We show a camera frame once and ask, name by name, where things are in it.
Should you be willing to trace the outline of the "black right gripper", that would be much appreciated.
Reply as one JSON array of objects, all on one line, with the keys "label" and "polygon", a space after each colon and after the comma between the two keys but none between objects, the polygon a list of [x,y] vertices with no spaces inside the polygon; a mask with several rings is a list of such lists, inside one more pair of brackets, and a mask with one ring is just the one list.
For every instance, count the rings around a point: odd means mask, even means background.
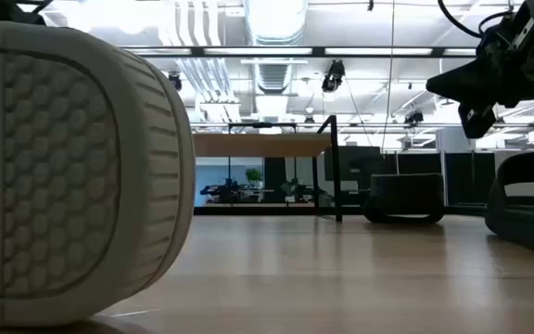
[{"label": "black right gripper", "polygon": [[458,114],[464,135],[481,138],[496,122],[492,105],[513,108],[534,100],[534,0],[525,0],[516,12],[497,16],[499,23],[479,26],[481,43],[475,60],[438,74],[426,90],[461,104]]}]

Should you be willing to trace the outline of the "black rubber slide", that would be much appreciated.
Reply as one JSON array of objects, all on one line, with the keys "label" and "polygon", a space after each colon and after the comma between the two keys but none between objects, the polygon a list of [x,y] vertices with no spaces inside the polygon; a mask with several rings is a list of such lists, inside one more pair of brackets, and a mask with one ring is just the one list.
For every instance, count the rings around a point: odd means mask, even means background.
[{"label": "black rubber slide", "polygon": [[507,158],[489,190],[485,224],[498,238],[534,249],[534,197],[506,194],[513,184],[534,183],[534,152]]},{"label": "black rubber slide", "polygon": [[373,174],[363,205],[371,223],[434,224],[445,212],[440,173]]}]

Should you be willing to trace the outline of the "grey rubber slide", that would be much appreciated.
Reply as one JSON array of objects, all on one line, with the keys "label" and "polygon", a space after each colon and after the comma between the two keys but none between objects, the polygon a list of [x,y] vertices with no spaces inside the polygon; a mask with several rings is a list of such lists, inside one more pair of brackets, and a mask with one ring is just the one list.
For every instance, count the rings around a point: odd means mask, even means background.
[{"label": "grey rubber slide", "polygon": [[195,152],[147,60],[0,21],[0,327],[65,325],[152,286],[187,237]]}]

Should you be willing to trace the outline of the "black room partition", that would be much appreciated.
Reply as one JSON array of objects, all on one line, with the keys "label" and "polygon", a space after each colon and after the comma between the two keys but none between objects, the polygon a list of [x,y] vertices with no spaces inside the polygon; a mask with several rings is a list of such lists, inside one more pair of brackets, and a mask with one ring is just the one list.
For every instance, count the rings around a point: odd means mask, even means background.
[{"label": "black room partition", "polygon": [[496,171],[488,152],[401,153],[397,162],[399,173],[441,173],[449,206],[485,205]]}]

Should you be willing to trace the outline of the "potted green plant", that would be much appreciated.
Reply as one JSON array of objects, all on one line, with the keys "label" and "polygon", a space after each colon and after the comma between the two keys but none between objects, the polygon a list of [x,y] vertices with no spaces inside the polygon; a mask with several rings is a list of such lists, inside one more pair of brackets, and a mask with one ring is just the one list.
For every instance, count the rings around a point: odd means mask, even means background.
[{"label": "potted green plant", "polygon": [[291,180],[286,180],[280,188],[285,193],[285,202],[286,203],[295,203],[297,196],[297,187],[299,181],[297,178],[292,178]]},{"label": "potted green plant", "polygon": [[248,187],[250,189],[261,188],[262,172],[256,168],[249,168],[245,171],[245,176],[248,181]]}]

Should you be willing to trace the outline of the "long ceiling light bar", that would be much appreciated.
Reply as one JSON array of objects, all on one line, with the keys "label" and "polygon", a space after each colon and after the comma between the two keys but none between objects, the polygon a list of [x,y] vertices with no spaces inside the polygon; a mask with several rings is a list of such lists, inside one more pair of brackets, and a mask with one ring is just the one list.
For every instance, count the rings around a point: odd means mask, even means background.
[{"label": "long ceiling light bar", "polygon": [[144,58],[473,58],[474,47],[124,46]]}]

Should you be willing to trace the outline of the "distant robot workstation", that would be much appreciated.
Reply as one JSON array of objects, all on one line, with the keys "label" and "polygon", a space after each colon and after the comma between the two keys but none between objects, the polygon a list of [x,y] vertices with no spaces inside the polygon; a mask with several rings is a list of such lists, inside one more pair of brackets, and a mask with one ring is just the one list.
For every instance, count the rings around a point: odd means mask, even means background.
[{"label": "distant robot workstation", "polygon": [[245,189],[231,178],[226,178],[222,185],[205,186],[200,194],[209,204],[235,204],[246,202]]}]

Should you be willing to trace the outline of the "silver ventilation duct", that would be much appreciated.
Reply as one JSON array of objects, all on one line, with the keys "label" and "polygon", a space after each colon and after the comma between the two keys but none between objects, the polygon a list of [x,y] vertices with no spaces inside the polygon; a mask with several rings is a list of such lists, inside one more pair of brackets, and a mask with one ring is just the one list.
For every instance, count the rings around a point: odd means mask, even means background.
[{"label": "silver ventilation duct", "polygon": [[[253,46],[297,46],[305,27],[308,0],[244,0],[249,41]],[[290,58],[254,66],[258,88],[266,95],[283,94],[294,65]]]}]

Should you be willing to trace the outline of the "wooden shelf with black frame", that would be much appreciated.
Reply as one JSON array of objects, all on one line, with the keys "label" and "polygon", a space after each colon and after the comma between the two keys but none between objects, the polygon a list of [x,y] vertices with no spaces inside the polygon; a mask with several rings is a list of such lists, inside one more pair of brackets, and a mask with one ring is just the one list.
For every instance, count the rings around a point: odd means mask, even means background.
[{"label": "wooden shelf with black frame", "polygon": [[317,157],[327,148],[331,148],[331,160],[334,184],[334,209],[335,221],[343,222],[342,204],[340,202],[341,180],[338,151],[337,117],[328,116],[318,127],[315,133],[310,134],[232,134],[234,127],[243,127],[243,123],[227,123],[227,134],[193,134],[197,156],[208,157],[311,157],[312,159],[312,185],[314,210],[320,211],[318,191],[318,165]]}]

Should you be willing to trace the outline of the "black aluminium table frame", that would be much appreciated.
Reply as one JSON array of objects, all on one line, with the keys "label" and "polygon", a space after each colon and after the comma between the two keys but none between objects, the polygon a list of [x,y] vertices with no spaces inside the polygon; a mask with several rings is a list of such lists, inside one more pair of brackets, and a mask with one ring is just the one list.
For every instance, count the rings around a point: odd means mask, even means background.
[{"label": "black aluminium table frame", "polygon": [[[337,213],[335,207],[311,206],[219,206],[209,205],[195,207],[194,215],[241,215],[241,216],[334,216]],[[444,209],[445,214],[483,216],[486,213],[480,206],[451,206]]]}]

